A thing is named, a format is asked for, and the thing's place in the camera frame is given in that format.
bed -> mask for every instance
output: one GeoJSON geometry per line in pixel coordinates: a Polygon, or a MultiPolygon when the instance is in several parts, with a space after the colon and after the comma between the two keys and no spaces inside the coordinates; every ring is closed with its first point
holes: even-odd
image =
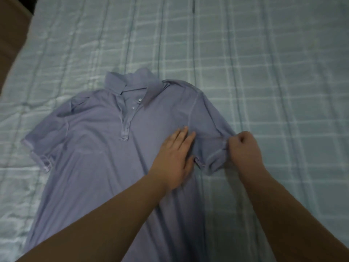
{"type": "MultiPolygon", "coordinates": [[[[349,247],[348,25],[348,0],[39,0],[0,100],[0,261],[21,255],[48,178],[20,140],[107,71],[141,67],[252,131],[270,173],[349,247]]],[[[236,174],[201,180],[212,261],[273,261],[236,174]]]]}

